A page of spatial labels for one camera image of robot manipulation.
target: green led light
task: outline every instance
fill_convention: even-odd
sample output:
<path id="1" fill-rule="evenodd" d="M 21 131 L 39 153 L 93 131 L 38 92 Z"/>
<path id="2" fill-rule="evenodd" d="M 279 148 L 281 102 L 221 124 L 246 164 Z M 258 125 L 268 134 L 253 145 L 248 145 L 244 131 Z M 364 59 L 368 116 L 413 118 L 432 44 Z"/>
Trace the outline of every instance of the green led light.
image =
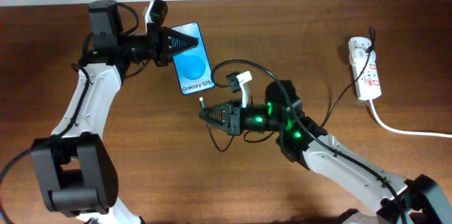
<path id="1" fill-rule="evenodd" d="M 268 107 L 268 115 L 271 115 L 271 112 L 273 111 L 273 105 L 271 104 L 271 102 L 267 102 L 267 107 Z"/>
<path id="2" fill-rule="evenodd" d="M 294 122 L 292 121 L 292 119 L 287 118 L 287 125 L 285 127 L 285 130 L 289 131 L 292 129 L 293 126 L 294 126 Z"/>
<path id="3" fill-rule="evenodd" d="M 302 134 L 299 131 L 294 132 L 294 137 L 295 138 L 301 138 Z"/>

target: power cord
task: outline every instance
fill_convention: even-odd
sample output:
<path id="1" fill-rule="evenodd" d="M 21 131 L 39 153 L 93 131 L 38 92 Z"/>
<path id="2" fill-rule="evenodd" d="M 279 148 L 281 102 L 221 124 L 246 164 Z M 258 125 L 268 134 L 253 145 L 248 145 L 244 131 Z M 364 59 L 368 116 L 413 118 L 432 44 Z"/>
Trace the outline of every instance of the power cord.
<path id="1" fill-rule="evenodd" d="M 344 96 L 344 93 L 350 87 L 352 87 L 356 82 L 358 82 L 358 80 L 361 78 L 362 74 L 364 73 L 364 70 L 366 69 L 367 64 L 369 63 L 369 60 L 370 60 L 370 54 L 372 53 L 372 51 L 374 51 L 374 43 L 375 43 L 375 37 L 376 37 L 376 33 L 375 33 L 375 28 L 374 27 L 372 27 L 372 26 L 369 27 L 369 34 L 370 34 L 370 39 L 371 39 L 371 45 L 366 50 L 366 53 L 369 54 L 369 55 L 367 55 L 367 60 L 366 60 L 366 64 L 364 65 L 364 68 L 362 69 L 361 73 L 359 73 L 359 76 L 356 77 L 356 79 L 353 82 L 351 82 L 351 84 L 349 84 L 347 87 L 345 87 L 345 89 L 339 95 L 339 97 L 336 100 L 336 102 L 334 103 L 333 107 L 331 108 L 331 110 L 328 111 L 328 114 L 325 116 L 325 119 L 323 120 L 322 124 L 320 125 L 321 128 L 323 128 L 323 126 L 325 126 L 325 124 L 328 121 L 328 119 L 330 119 L 331 114 L 333 113 L 334 109 L 338 106 L 339 100 L 342 98 L 342 96 Z"/>
<path id="2" fill-rule="evenodd" d="M 76 106 L 76 110 L 74 111 L 73 116 L 72 116 L 68 126 L 62 132 L 60 132 L 59 134 L 50 136 L 50 139 L 45 141 L 43 144 L 40 144 L 40 145 L 35 146 L 33 148 L 27 149 L 27 150 L 23 151 L 22 153 L 19 153 L 12 160 L 10 160 L 9 163 L 6 164 L 6 166 L 0 172 L 0 186 L 1 186 L 1 183 L 3 182 L 3 180 L 5 178 L 6 174 L 14 166 L 14 164 L 16 164 L 19 160 L 21 160 L 24 157 L 26 157 L 27 155 L 31 154 L 33 151 L 39 150 L 41 148 L 50 146 L 53 143 L 56 143 L 59 139 L 61 139 L 62 136 L 64 136 L 66 133 L 68 133 L 68 131 L 71 130 L 71 128 L 74 125 L 77 126 L 76 119 L 77 119 L 78 113 L 80 112 L 80 109 L 82 107 L 83 99 L 86 96 L 88 88 L 93 83 L 90 81 L 90 76 L 88 75 L 88 72 L 82 66 L 80 66 L 78 64 L 71 64 L 71 68 L 73 68 L 73 69 L 75 69 L 75 68 L 80 69 L 83 72 L 83 74 L 85 75 L 85 77 L 86 77 L 86 82 L 85 82 L 85 87 L 83 88 L 83 92 L 82 92 L 82 94 L 80 96 L 80 99 L 78 100 L 78 103 L 77 103 L 77 106 Z M 13 221 L 10 218 L 8 218 L 8 216 L 6 215 L 5 209 L 4 209 L 3 205 L 1 204 L 1 196 L 0 196 L 0 214 L 1 214 L 1 217 L 5 220 L 6 224 L 13 223 Z"/>
<path id="3" fill-rule="evenodd" d="M 218 147 L 217 142 L 216 142 L 215 139 L 213 138 L 212 130 L 210 129 L 210 125 L 209 125 L 208 122 L 206 122 L 206 126 L 207 126 L 207 130 L 209 131 L 210 139 L 212 139 L 213 145 L 215 146 L 215 148 L 217 148 L 217 150 L 218 150 L 219 152 L 224 153 L 224 152 L 231 146 L 231 143 L 232 143 L 232 141 L 234 140 L 234 137 L 235 137 L 235 136 L 231 136 L 231 140 L 229 141 L 229 143 L 227 144 L 227 146 L 224 147 L 223 149 L 221 149 L 220 147 Z"/>
<path id="4" fill-rule="evenodd" d="M 413 136 L 439 136 L 439 137 L 445 137 L 445 138 L 452 138 L 451 134 L 443 134 L 443 133 L 434 133 L 434 132 L 421 132 L 421 131 L 403 131 L 400 129 L 394 129 L 391 128 L 390 126 L 384 124 L 381 120 L 380 117 L 376 114 L 376 110 L 375 110 L 375 106 L 374 103 L 372 102 L 372 100 L 368 100 L 367 101 L 367 105 L 369 106 L 372 115 L 374 116 L 376 122 L 378 122 L 378 124 L 380 124 L 383 128 L 394 132 L 394 133 L 399 133 L 399 134 L 405 134 L 405 135 L 413 135 Z"/>
<path id="5" fill-rule="evenodd" d="M 273 131 L 272 133 L 270 133 L 270 134 L 267 135 L 266 137 L 264 137 L 264 138 L 262 138 L 262 139 L 259 139 L 259 140 L 248 140 L 248 139 L 246 139 L 246 136 L 247 136 L 250 132 L 252 132 L 252 131 L 247 131 L 247 132 L 245 132 L 245 134 L 243 135 L 243 140 L 245 140 L 245 142 L 247 142 L 247 143 L 260 143 L 260 142 L 264 142 L 264 141 L 266 141 L 267 139 L 269 139 L 271 136 L 273 136 L 273 134 L 275 133 L 275 132 Z"/>
<path id="6" fill-rule="evenodd" d="M 120 33 L 120 35 L 122 35 L 122 36 L 127 36 L 127 35 L 133 33 L 136 29 L 138 29 L 138 27 L 140 25 L 140 18 L 138 18 L 138 14 L 136 13 L 135 9 L 133 9 L 132 7 L 127 6 L 126 4 L 123 4 L 121 2 L 118 2 L 118 6 L 123 7 L 126 10 L 130 11 L 133 14 L 133 16 L 135 17 L 135 26 L 126 30 L 125 32 Z"/>
<path id="7" fill-rule="evenodd" d="M 99 224 L 99 221 L 96 218 L 91 218 L 84 224 Z"/>
<path id="8" fill-rule="evenodd" d="M 125 79 L 131 78 L 132 76 L 136 76 L 139 73 L 141 73 L 144 70 L 144 68 L 149 64 L 149 61 L 150 61 L 150 59 L 148 59 L 146 62 L 141 61 L 141 67 L 137 71 L 133 72 L 132 74 L 126 75 Z"/>
<path id="9" fill-rule="evenodd" d="M 308 129 L 303 125 L 300 117 L 297 116 L 297 113 L 295 112 L 295 108 L 292 104 L 292 102 L 290 101 L 289 98 L 289 94 L 287 93 L 287 91 L 285 90 L 283 84 L 281 83 L 281 81 L 275 76 L 275 74 L 273 74 L 271 71 L 269 71 L 268 69 L 264 68 L 263 66 L 254 63 L 252 61 L 248 61 L 248 60 L 244 60 L 244 59 L 232 59 L 232 60 L 227 60 L 224 62 L 221 62 L 220 64 L 218 64 L 217 66 L 215 66 L 212 70 L 212 75 L 211 75 L 211 80 L 212 82 L 215 82 L 214 80 L 214 74 L 215 72 L 222 66 L 225 66 L 227 64 L 248 64 L 252 67 L 255 67 L 257 69 L 262 70 L 263 72 L 265 72 L 267 75 L 269 75 L 275 82 L 276 85 L 279 87 L 281 93 L 284 95 L 284 98 L 287 102 L 287 105 L 290 108 L 290 111 L 292 113 L 292 118 L 298 123 L 299 127 L 302 129 L 302 131 L 309 136 L 311 139 L 315 140 L 315 142 L 317 142 L 319 145 L 321 145 L 322 147 L 324 147 L 326 150 L 330 151 L 331 153 L 334 154 L 335 158 L 337 158 L 337 156 L 340 156 L 346 160 L 349 160 L 350 162 L 358 165 L 359 167 L 361 167 L 362 169 L 366 170 L 367 172 L 369 172 L 370 174 L 372 174 L 373 176 L 375 176 L 375 178 L 378 179 L 378 181 L 380 181 L 385 187 L 388 188 L 388 190 L 390 191 L 390 193 L 394 196 L 395 199 L 395 203 L 398 207 L 399 210 L 399 214 L 400 217 L 402 218 L 402 223 L 403 224 L 407 224 L 407 218 L 406 218 L 406 214 L 405 211 L 403 210 L 403 205 L 402 202 L 400 201 L 400 198 L 398 197 L 396 191 L 394 190 L 394 188 L 391 186 L 391 184 L 389 184 L 389 182 L 387 181 L 386 177 L 382 177 L 379 173 L 375 172 L 373 169 L 371 169 L 370 167 L 367 167 L 365 164 L 361 163 L 358 160 L 355 160 L 354 158 L 338 151 L 337 149 L 331 148 L 330 146 L 326 145 L 324 142 L 320 141 L 318 138 L 316 138 L 314 135 L 311 134 L 311 132 L 308 131 Z"/>

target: black cable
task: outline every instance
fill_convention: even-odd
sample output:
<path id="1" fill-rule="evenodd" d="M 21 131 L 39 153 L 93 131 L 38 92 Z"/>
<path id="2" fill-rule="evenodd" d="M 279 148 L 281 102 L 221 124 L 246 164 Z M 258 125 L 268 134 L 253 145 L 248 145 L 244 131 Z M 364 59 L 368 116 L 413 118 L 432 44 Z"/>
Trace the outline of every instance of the black cable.
<path id="1" fill-rule="evenodd" d="M 268 74 L 275 82 L 276 85 L 279 87 L 281 93 L 284 95 L 284 98 L 287 102 L 287 105 L 290 108 L 290 111 L 292 113 L 292 118 L 298 123 L 299 127 L 303 130 L 303 132 L 308 135 L 310 138 L 312 138 L 313 140 L 315 140 L 315 142 L 317 142 L 319 145 L 321 145 L 322 147 L 324 147 L 325 149 L 327 149 L 328 151 L 330 151 L 331 153 L 334 153 L 334 156 L 341 156 L 346 160 L 349 160 L 350 162 L 358 165 L 359 167 L 361 167 L 362 169 L 366 170 L 367 172 L 371 173 L 373 176 L 375 176 L 375 178 L 378 179 L 378 181 L 380 181 L 385 187 L 388 188 L 388 190 L 390 191 L 390 193 L 394 196 L 395 202 L 397 204 L 398 210 L 399 210 L 399 214 L 400 217 L 402 218 L 402 223 L 406 224 L 407 220 L 406 220 L 406 216 L 405 216 L 405 212 L 403 210 L 402 207 L 402 203 L 396 193 L 396 191 L 394 190 L 394 188 L 387 182 L 385 177 L 382 177 L 379 173 L 375 172 L 374 170 L 372 170 L 370 167 L 367 167 L 366 165 L 362 164 L 360 161 L 355 160 L 354 158 L 341 153 L 340 151 L 338 151 L 337 149 L 331 148 L 330 146 L 326 145 L 324 142 L 320 141 L 318 138 L 316 138 L 314 135 L 311 134 L 311 132 L 309 132 L 307 130 L 307 128 L 303 125 L 300 117 L 297 116 L 297 113 L 295 112 L 295 108 L 292 104 L 292 102 L 290 101 L 289 98 L 289 94 L 287 93 L 287 91 L 285 90 L 284 86 L 282 85 L 281 81 L 268 69 L 264 68 L 263 66 L 256 64 L 252 61 L 248 61 L 248 60 L 243 60 L 243 59 L 233 59 L 233 60 L 228 60 L 228 61 L 224 61 L 220 64 L 218 64 L 217 66 L 215 66 L 212 70 L 212 81 L 214 81 L 213 79 L 213 75 L 215 73 L 215 71 L 217 69 L 219 69 L 222 66 L 225 66 L 227 64 L 248 64 L 250 66 L 253 66 L 257 69 L 262 70 L 263 72 L 265 72 L 266 74 Z"/>
<path id="2" fill-rule="evenodd" d="M 217 148 L 218 151 L 224 153 L 229 148 L 229 146 L 231 145 L 231 143 L 234 140 L 235 136 L 231 136 L 231 140 L 229 141 L 228 145 L 225 148 L 220 149 L 220 147 L 218 147 L 217 142 L 215 142 L 215 139 L 213 138 L 212 130 L 210 129 L 210 125 L 209 125 L 208 122 L 206 122 L 206 126 L 207 126 L 207 130 L 209 131 L 210 139 L 212 139 L 213 145 L 215 146 L 215 148 Z"/>
<path id="3" fill-rule="evenodd" d="M 339 95 L 338 99 L 336 100 L 336 102 L 334 103 L 333 107 L 331 108 L 330 111 L 328 111 L 328 114 L 325 116 L 325 119 L 323 120 L 322 124 L 320 125 L 321 128 L 323 128 L 323 126 L 325 126 L 326 122 L 328 121 L 328 119 L 330 119 L 331 114 L 333 113 L 334 109 L 336 108 L 336 106 L 339 103 L 339 100 L 342 98 L 342 96 L 344 95 L 344 93 L 350 88 L 352 87 L 356 82 L 358 82 L 358 80 L 361 78 L 362 74 L 364 73 L 364 71 L 366 70 L 367 64 L 369 63 L 370 60 L 370 55 L 372 53 L 372 51 L 374 50 L 374 43 L 375 43 L 375 37 L 376 37 L 376 33 L 375 33 L 375 28 L 370 26 L 369 27 L 369 33 L 370 33 L 370 38 L 371 38 L 371 45 L 369 48 L 367 48 L 366 53 L 368 53 L 369 55 L 367 56 L 366 59 L 366 64 L 364 65 L 364 68 L 362 69 L 361 73 L 359 74 L 358 77 L 356 77 L 356 79 L 351 82 L 351 84 L 349 84 L 347 87 L 345 87 L 345 89 L 342 91 L 342 93 Z"/>
<path id="4" fill-rule="evenodd" d="M 140 25 L 140 18 L 138 18 L 138 14 L 136 13 L 135 9 L 133 9 L 132 7 L 127 6 L 126 4 L 123 4 L 121 2 L 118 2 L 118 6 L 123 7 L 125 9 L 127 9 L 128 11 L 132 12 L 133 16 L 135 17 L 135 21 L 136 21 L 135 26 L 126 30 L 125 32 L 120 33 L 120 35 L 122 35 L 122 36 L 127 36 L 127 35 L 133 33 L 138 28 L 138 26 Z"/>
<path id="5" fill-rule="evenodd" d="M 229 87 L 229 85 L 221 85 L 219 83 L 215 83 L 215 86 L 220 87 L 220 88 L 228 88 Z"/>
<path id="6" fill-rule="evenodd" d="M 264 138 L 262 138 L 262 139 L 259 139 L 259 140 L 248 140 L 248 139 L 246 139 L 246 135 L 248 135 L 248 133 L 250 133 L 250 132 L 252 132 L 252 131 L 247 131 L 247 132 L 245 132 L 245 134 L 243 135 L 243 140 L 245 140 L 245 142 L 247 142 L 247 143 L 260 143 L 260 142 L 264 142 L 264 141 L 266 141 L 267 139 L 269 139 L 271 136 L 273 136 L 273 134 L 275 133 L 275 132 L 273 131 L 273 132 L 270 133 L 268 136 L 266 136 L 266 137 L 264 137 Z"/>
<path id="7" fill-rule="evenodd" d="M 27 155 L 31 154 L 33 151 L 36 151 L 38 149 L 41 149 L 41 148 L 44 148 L 46 146 L 52 145 L 53 143 L 55 143 L 59 139 L 61 139 L 61 137 L 64 136 L 64 134 L 68 133 L 68 131 L 71 130 L 71 128 L 74 125 L 77 126 L 76 119 L 77 119 L 78 113 L 80 112 L 83 99 L 86 96 L 86 93 L 88 91 L 88 88 L 89 88 L 90 84 L 93 84 L 93 83 L 90 81 L 90 76 L 88 75 L 88 72 L 86 72 L 86 70 L 83 67 L 81 67 L 78 64 L 71 64 L 71 67 L 72 68 L 76 67 L 76 68 L 80 69 L 83 72 L 83 74 L 85 74 L 86 83 L 85 83 L 85 87 L 83 88 L 83 92 L 82 92 L 82 94 L 80 96 L 80 99 L 78 100 L 78 104 L 76 106 L 76 110 L 74 111 L 73 116 L 72 116 L 68 126 L 62 132 L 60 132 L 59 134 L 50 136 L 50 139 L 45 141 L 44 143 L 42 143 L 42 144 L 40 144 L 38 146 L 35 146 L 33 148 L 27 149 L 27 150 L 23 151 L 22 153 L 19 153 L 12 160 L 10 160 L 9 163 L 6 164 L 6 166 L 0 172 L 0 186 L 1 186 L 1 183 L 3 182 L 3 180 L 5 178 L 6 174 L 13 167 L 13 165 L 16 164 L 19 160 L 21 160 L 24 157 L 26 157 Z M 13 221 L 10 218 L 8 218 L 8 216 L 6 215 L 5 209 L 3 208 L 3 205 L 1 204 L 1 196 L 0 196 L 0 216 L 5 220 L 6 224 L 13 223 Z"/>
<path id="8" fill-rule="evenodd" d="M 150 61 L 150 59 L 148 59 L 146 62 L 141 61 L 141 67 L 137 71 L 133 72 L 132 74 L 127 75 L 125 79 L 131 78 L 132 76 L 136 76 L 139 73 L 141 73 L 144 70 L 144 68 L 149 64 L 149 61 Z"/>
<path id="9" fill-rule="evenodd" d="M 96 218 L 91 218 L 84 224 L 99 224 L 99 221 Z"/>

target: power strip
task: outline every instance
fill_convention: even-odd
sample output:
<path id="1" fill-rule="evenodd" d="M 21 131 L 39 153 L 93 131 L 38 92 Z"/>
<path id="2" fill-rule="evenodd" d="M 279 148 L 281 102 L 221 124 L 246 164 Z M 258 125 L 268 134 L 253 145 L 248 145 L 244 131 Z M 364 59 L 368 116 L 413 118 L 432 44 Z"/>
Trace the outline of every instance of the power strip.
<path id="1" fill-rule="evenodd" d="M 404 131 L 400 129 L 394 129 L 390 126 L 384 124 L 380 120 L 380 117 L 376 113 L 374 102 L 375 98 L 381 96 L 381 87 L 379 75 L 376 72 L 376 53 L 372 51 L 367 54 L 367 49 L 372 45 L 371 41 L 365 37 L 352 37 L 348 42 L 348 49 L 350 51 L 349 59 L 350 64 L 353 69 L 353 76 L 355 78 L 356 94 L 358 100 L 364 100 L 367 102 L 372 115 L 374 116 L 376 122 L 380 124 L 383 128 L 392 131 L 394 133 L 405 134 L 405 135 L 415 135 L 415 136 L 439 136 L 452 138 L 451 134 L 434 133 L 434 132 L 421 132 L 421 131 Z M 367 66 L 364 67 L 369 57 L 369 62 Z"/>
<path id="2" fill-rule="evenodd" d="M 371 52 L 369 62 L 364 68 L 369 56 L 366 50 L 370 45 L 371 41 L 365 37 L 352 37 L 348 42 L 349 59 L 355 80 L 364 69 L 361 78 L 355 83 L 358 100 L 373 100 L 381 95 L 379 75 L 376 72 L 375 51 Z"/>

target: phone screen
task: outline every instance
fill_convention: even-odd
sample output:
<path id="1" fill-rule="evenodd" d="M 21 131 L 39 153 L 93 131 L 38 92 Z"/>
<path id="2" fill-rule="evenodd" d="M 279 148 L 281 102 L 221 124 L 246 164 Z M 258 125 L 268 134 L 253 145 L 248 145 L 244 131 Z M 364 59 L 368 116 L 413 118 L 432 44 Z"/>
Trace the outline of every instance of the phone screen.
<path id="1" fill-rule="evenodd" d="M 210 79 L 211 69 L 198 23 L 172 28 L 185 35 L 198 38 L 198 46 L 173 57 L 182 94 L 188 95 L 215 86 Z"/>

